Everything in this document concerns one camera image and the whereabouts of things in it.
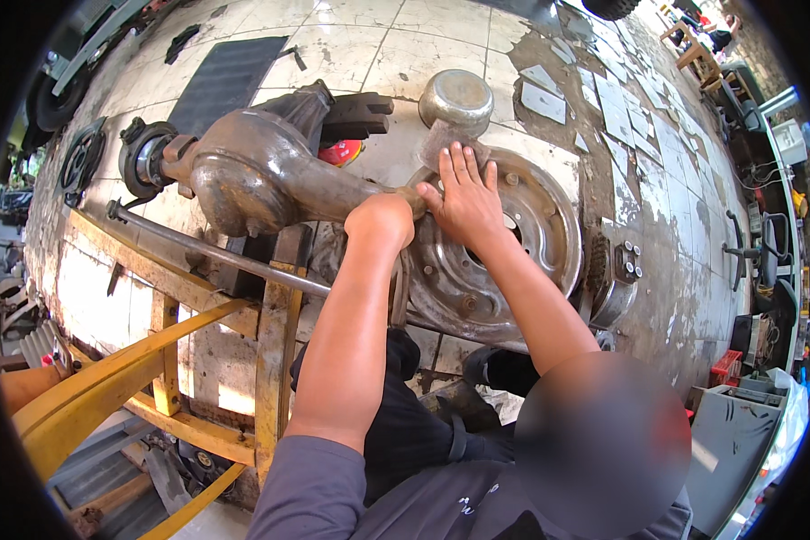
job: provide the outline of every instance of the wooden stool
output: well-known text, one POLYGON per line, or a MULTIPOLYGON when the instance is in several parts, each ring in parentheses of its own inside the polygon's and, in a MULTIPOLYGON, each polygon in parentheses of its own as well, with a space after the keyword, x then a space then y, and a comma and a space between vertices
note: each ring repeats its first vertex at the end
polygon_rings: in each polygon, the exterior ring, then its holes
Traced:
POLYGON ((684 51, 675 61, 675 67, 678 71, 693 64, 693 70, 696 77, 700 81, 700 88, 712 86, 715 81, 720 79, 720 65, 714 59, 713 54, 696 38, 696 34, 692 29, 683 21, 679 21, 675 26, 670 27, 660 35, 660 41, 671 36, 679 31, 683 33, 681 43, 687 41, 690 47, 684 51))

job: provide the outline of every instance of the garage floor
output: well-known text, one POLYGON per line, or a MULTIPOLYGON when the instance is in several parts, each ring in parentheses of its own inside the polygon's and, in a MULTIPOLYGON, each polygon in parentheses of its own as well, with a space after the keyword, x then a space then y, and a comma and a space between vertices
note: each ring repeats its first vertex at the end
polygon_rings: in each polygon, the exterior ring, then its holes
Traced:
MULTIPOLYGON (((576 67, 565 64, 552 50, 559 44, 551 37, 562 37, 557 32, 563 28, 576 65, 607 76, 601 60, 588 53, 568 27, 571 17, 580 17, 569 6, 559 8, 557 21, 545 7, 529 4, 528 9, 523 14, 544 23, 529 27, 526 19, 467 0, 253 0, 227 4, 225 0, 197 0, 178 6, 158 27, 128 37, 97 71, 85 102, 62 140, 51 149, 37 182, 27 227, 27 260, 52 316, 68 333, 103 354, 146 337, 149 328, 151 287, 123 275, 114 295, 107 297, 108 255, 91 248, 84 237, 63 230, 60 205, 53 193, 65 145, 73 133, 98 116, 108 116, 107 150, 81 209, 106 230, 189 270, 181 248, 104 217, 108 200, 132 199, 117 169, 118 134, 135 116, 148 123, 165 120, 216 43, 290 36, 285 47, 299 48, 307 70, 299 70, 291 55, 278 59, 252 104, 317 79, 323 79, 334 93, 379 92, 394 97, 396 109, 389 133, 373 135, 366 141, 365 153, 347 168, 354 175, 388 186, 405 184, 420 167, 415 153, 428 129, 417 115, 416 101, 428 78, 446 68, 462 68, 484 77, 495 95, 496 109, 481 141, 512 149, 549 171, 579 206, 583 225, 608 220, 608 226, 617 227, 643 247, 644 277, 636 302, 617 330, 616 347, 653 364, 685 397, 691 385, 706 382, 708 368, 728 348, 735 315, 749 311, 749 285, 744 283, 737 293, 732 292, 735 263, 720 249, 723 242, 735 243, 726 209, 742 218, 748 235, 749 227, 733 167, 714 130, 714 118, 699 103, 698 83, 691 72, 677 71, 675 52, 657 41, 665 27, 651 0, 643 0, 617 27, 594 23, 594 32, 608 36, 622 54, 627 49, 639 51, 640 58, 647 56, 653 62, 653 77, 665 81, 662 92, 666 95, 659 100, 683 112, 683 127, 666 109, 654 112, 650 98, 633 78, 634 71, 628 72, 630 79, 623 87, 650 111, 645 117, 655 133, 648 141, 660 149, 666 167, 649 162, 638 150, 638 165, 625 158, 619 160, 624 165, 616 165, 624 185, 619 184, 619 177, 613 178, 609 149, 597 140, 596 132, 605 130, 601 112, 585 101, 576 67), (200 24, 200 32, 173 65, 166 65, 163 59, 172 38, 191 24, 200 24), (563 126, 519 102, 522 80, 518 71, 537 63, 567 97, 569 113, 563 126), (577 132, 590 153, 574 146, 577 132)), ((633 64, 645 70, 641 60, 630 60, 629 65, 633 64)), ((200 230, 209 241, 225 245, 226 238, 210 230, 197 200, 178 196, 176 185, 133 211, 189 234, 200 230)), ((327 223, 311 225, 317 231, 316 245, 329 245, 323 239, 337 229, 327 223)), ((323 275, 322 258, 323 253, 316 253, 315 276, 319 271, 323 275)), ((216 268, 202 270, 210 277, 216 268)), ((306 301, 298 331, 301 342, 311 336, 319 310, 319 301, 306 301)), ((180 318, 189 315, 181 310, 180 318)), ((427 330, 409 331, 421 346, 421 372, 412 382, 418 394, 454 381, 461 374, 464 356, 478 347, 427 330)), ((219 408, 237 417, 251 416, 256 352, 250 336, 222 325, 211 325, 181 340, 180 389, 197 405, 193 409, 219 408)), ((512 419, 516 408, 507 407, 504 414, 512 419)))

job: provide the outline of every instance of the man's right hand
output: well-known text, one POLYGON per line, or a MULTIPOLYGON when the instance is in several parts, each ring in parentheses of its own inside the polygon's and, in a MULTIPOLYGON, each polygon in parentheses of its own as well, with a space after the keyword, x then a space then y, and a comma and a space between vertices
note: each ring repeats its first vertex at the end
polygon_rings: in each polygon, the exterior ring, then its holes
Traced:
POLYGON ((480 179, 474 150, 459 142, 443 148, 438 156, 444 198, 431 184, 421 182, 417 193, 441 229, 454 241, 471 248, 479 257, 485 246, 499 237, 512 235, 504 226, 501 199, 498 198, 498 167, 486 165, 486 183, 480 179))

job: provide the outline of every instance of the metal rod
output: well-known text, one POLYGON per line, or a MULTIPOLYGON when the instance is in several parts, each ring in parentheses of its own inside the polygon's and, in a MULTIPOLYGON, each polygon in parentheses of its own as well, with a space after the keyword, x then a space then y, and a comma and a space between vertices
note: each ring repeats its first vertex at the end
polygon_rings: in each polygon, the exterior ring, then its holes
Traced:
MULTIPOLYGON (((279 284, 281 283, 283 285, 302 290, 303 292, 316 297, 326 298, 330 294, 330 287, 327 287, 324 284, 313 282, 311 279, 300 277, 299 275, 289 274, 285 271, 273 268, 270 265, 265 265, 256 260, 250 259, 247 256, 244 257, 243 255, 238 255, 237 253, 228 252, 227 250, 224 250, 216 245, 210 245, 198 240, 197 238, 191 237, 188 234, 174 231, 173 229, 170 229, 164 225, 159 225, 154 221, 141 218, 140 216, 135 215, 129 210, 121 207, 115 200, 108 202, 108 216, 114 216, 120 220, 138 225, 145 231, 152 232, 153 234, 161 236, 164 239, 171 240, 173 243, 178 243, 186 249, 193 250, 198 253, 204 253, 206 256, 213 257, 222 263, 247 271, 249 274, 259 275, 264 279, 270 279, 279 284)), ((409 324, 421 329, 432 330, 433 332, 441 332, 441 330, 438 330, 433 326, 432 322, 424 319, 421 315, 414 312, 408 312, 407 321, 409 324)), ((482 340, 475 340, 473 337, 464 336, 462 334, 450 332, 443 333, 461 338, 463 340, 486 343, 482 340)), ((492 345, 508 351, 528 354, 528 346, 525 345, 524 341, 489 342, 486 343, 486 345, 492 345)))
POLYGON ((119 203, 117 203, 115 200, 110 201, 108 206, 112 207, 112 204, 113 207, 116 208, 114 208, 113 211, 110 211, 111 208, 109 209, 109 217, 113 213, 113 215, 120 220, 138 225, 141 229, 150 231, 164 239, 171 240, 173 243, 178 243, 186 249, 203 253, 206 256, 213 257, 216 260, 226 263, 227 265, 231 265, 240 270, 245 270, 249 274, 259 275, 264 279, 271 279, 279 284, 281 283, 283 285, 302 290, 309 295, 326 298, 327 295, 330 294, 330 287, 327 287, 326 285, 313 282, 311 279, 306 279, 305 277, 300 277, 299 275, 289 274, 285 271, 273 268, 270 265, 265 265, 256 260, 250 259, 247 256, 244 257, 242 255, 238 255, 237 253, 228 252, 227 250, 224 250, 216 245, 210 245, 198 240, 197 238, 193 238, 188 234, 174 231, 173 229, 170 229, 164 225, 159 225, 154 221, 141 218, 129 210, 120 207, 119 203))

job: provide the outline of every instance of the metal bowl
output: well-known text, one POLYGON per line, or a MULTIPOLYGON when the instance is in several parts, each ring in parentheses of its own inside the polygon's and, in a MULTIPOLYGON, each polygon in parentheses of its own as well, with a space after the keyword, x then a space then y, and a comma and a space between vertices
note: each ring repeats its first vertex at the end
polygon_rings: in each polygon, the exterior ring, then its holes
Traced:
POLYGON ((417 111, 431 128, 436 118, 477 137, 489 127, 495 98, 486 81, 464 69, 437 72, 426 84, 417 111))

